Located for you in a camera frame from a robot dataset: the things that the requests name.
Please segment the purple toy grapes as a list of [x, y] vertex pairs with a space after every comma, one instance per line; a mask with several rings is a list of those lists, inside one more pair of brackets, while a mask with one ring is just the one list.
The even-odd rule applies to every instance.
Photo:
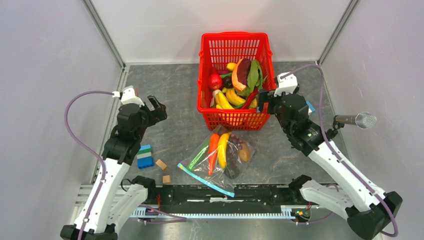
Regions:
[[239, 150], [243, 149], [243, 144], [245, 141], [237, 134], [231, 133], [228, 140], [228, 145], [231, 150], [237, 153]]

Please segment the green toy pepper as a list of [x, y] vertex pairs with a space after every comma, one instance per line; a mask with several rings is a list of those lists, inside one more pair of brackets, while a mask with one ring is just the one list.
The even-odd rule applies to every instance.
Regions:
[[203, 155], [207, 152], [209, 147], [209, 140], [206, 140], [202, 146], [200, 147], [199, 153], [196, 154], [196, 156], [192, 159], [190, 164], [188, 165], [188, 169], [191, 171], [195, 168], [196, 165], [199, 164], [199, 162], [203, 159]]

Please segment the brown toy potato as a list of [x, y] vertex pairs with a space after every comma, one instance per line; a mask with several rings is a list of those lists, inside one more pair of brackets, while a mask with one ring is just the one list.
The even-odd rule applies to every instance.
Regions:
[[246, 143], [241, 143], [238, 150], [239, 159], [243, 162], [249, 162], [252, 155], [249, 146]]

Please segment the single yellow toy banana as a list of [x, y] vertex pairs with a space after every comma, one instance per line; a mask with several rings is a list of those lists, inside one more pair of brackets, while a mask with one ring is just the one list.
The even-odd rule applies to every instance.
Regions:
[[231, 132], [223, 133], [218, 140], [217, 147], [217, 160], [221, 169], [225, 169], [227, 166], [227, 146], [229, 142]]

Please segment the red toy chili pepper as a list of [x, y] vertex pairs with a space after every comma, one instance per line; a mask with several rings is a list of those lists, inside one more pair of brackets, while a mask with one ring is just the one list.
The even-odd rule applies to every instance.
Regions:
[[208, 175], [211, 176], [215, 169], [215, 164], [217, 160], [217, 148], [219, 143], [220, 135], [217, 133], [213, 133], [209, 139], [208, 146]]

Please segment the clear zip top bag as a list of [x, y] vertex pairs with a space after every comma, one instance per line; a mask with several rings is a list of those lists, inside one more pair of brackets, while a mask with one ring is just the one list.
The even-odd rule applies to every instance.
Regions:
[[200, 146], [177, 167], [203, 185], [234, 197], [255, 149], [242, 136], [217, 126]]

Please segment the dark round toy plum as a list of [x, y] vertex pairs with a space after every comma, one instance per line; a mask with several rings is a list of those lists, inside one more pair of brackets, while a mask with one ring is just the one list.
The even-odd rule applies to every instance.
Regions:
[[240, 175], [240, 169], [233, 163], [228, 163], [223, 172], [227, 178], [232, 180], [236, 179]]

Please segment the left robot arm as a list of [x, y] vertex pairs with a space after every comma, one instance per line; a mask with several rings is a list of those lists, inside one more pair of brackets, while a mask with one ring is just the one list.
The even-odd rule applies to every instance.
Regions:
[[155, 180], [137, 176], [129, 190], [113, 205], [118, 186], [132, 165], [147, 128], [167, 119], [166, 106], [154, 95], [150, 109], [138, 96], [120, 96], [122, 105], [102, 154], [96, 154], [101, 168], [88, 199], [73, 224], [64, 225], [63, 240], [116, 240], [135, 208], [157, 198]]

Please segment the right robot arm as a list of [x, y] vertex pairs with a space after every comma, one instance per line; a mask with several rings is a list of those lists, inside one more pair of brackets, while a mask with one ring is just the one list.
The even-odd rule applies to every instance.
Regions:
[[384, 228], [392, 224], [396, 237], [399, 229], [396, 215], [403, 203], [395, 191], [387, 192], [363, 175], [331, 140], [337, 130], [323, 130], [310, 120], [309, 106], [298, 94], [261, 89], [257, 97], [257, 111], [274, 115], [292, 147], [318, 164], [342, 188], [342, 192], [331, 190], [301, 175], [289, 184], [289, 199], [295, 204], [313, 202], [337, 214], [363, 240], [372, 240], [384, 234]]

